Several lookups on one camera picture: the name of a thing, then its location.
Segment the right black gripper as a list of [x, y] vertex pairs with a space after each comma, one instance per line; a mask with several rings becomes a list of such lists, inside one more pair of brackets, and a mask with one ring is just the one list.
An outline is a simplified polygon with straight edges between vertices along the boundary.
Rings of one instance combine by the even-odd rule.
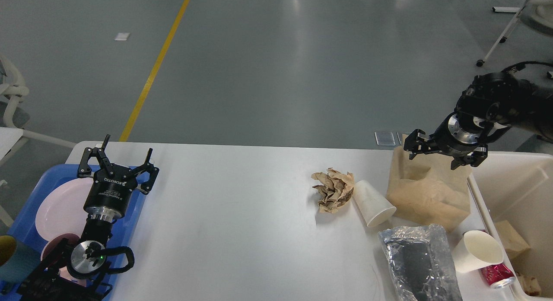
[[451, 113], [426, 138], [425, 131], [413, 130], [404, 139], [404, 150], [412, 161], [417, 155], [448, 155], [454, 157], [450, 169], [461, 166], [478, 167], [488, 157], [488, 146], [479, 144], [484, 128], [478, 126], [472, 115]]

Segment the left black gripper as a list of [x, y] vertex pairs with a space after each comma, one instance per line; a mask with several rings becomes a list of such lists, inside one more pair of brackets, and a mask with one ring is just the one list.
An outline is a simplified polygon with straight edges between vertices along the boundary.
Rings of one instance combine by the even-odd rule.
[[[105, 154], [111, 135], [107, 134], [99, 147], [86, 147], [79, 162], [77, 177], [92, 177], [93, 183], [85, 200], [83, 210], [91, 219], [112, 223], [114, 220], [124, 218], [133, 190], [148, 195], [158, 177], [159, 169], [151, 162], [153, 149], [149, 148], [142, 165], [130, 169], [126, 166], [116, 166]], [[89, 160], [95, 158], [99, 164], [99, 170], [92, 176]], [[138, 183], [137, 177], [148, 175], [148, 179]]]

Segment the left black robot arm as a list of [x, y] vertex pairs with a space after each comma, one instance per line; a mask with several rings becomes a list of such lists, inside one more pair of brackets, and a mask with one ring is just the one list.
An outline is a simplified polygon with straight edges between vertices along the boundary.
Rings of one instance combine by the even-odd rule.
[[91, 180], [79, 240], [62, 238], [30, 272], [16, 290], [22, 301], [102, 301], [113, 289], [105, 277], [133, 268], [134, 253], [113, 227], [126, 220], [135, 192], [152, 191], [159, 168], [151, 161], [152, 148], [139, 166], [111, 162], [105, 153], [109, 138], [85, 148], [76, 170], [78, 179]]

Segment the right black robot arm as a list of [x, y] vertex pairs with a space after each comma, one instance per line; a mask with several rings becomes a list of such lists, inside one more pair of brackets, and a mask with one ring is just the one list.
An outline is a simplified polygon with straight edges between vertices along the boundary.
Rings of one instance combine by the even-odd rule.
[[475, 76], [434, 133], [426, 137], [416, 129], [405, 138], [409, 159], [437, 153], [452, 157], [452, 170], [478, 167], [488, 156], [489, 144], [513, 127], [552, 143], [552, 89], [514, 76], [528, 64], [523, 61], [497, 73]]

